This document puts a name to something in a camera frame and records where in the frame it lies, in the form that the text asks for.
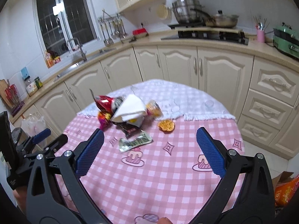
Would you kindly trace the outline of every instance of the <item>pink utensil holder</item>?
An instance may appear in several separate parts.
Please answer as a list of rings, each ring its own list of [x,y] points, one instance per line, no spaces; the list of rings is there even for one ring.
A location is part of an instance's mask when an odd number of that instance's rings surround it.
[[[265,31],[257,29],[257,38],[259,43],[265,43]]]

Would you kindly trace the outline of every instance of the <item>white napkin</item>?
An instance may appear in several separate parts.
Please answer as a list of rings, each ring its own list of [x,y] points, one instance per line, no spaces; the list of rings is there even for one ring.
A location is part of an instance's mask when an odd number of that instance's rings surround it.
[[[116,110],[111,120],[116,123],[122,123],[146,115],[147,107],[141,98],[130,94]]]

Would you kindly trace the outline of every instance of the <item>black snack package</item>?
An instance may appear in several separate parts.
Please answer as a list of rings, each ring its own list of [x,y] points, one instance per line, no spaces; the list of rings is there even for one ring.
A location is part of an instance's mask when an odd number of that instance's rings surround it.
[[[122,123],[115,123],[112,122],[113,124],[119,126],[121,130],[125,133],[126,138],[130,137],[133,135],[135,132],[140,130],[140,127],[137,127],[135,125],[128,124],[127,122],[122,122]]]

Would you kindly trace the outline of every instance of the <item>dried orange slice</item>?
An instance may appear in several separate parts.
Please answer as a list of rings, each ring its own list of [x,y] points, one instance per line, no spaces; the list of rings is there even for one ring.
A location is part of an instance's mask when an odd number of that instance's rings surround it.
[[[174,122],[170,119],[166,119],[163,120],[161,122],[158,123],[158,127],[162,130],[162,131],[173,131],[174,130]]]

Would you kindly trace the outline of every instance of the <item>faucet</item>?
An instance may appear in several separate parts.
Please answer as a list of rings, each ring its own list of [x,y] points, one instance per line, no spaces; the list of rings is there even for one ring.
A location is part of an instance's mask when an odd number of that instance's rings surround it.
[[[79,45],[79,48],[80,48],[80,51],[81,51],[81,56],[83,58],[83,61],[87,61],[87,58],[86,58],[86,54],[83,52],[82,50],[82,45],[80,44],[78,38],[72,38],[72,39],[69,39],[66,44],[68,44],[69,42],[71,42],[72,40],[74,41],[77,41],[78,45]]]

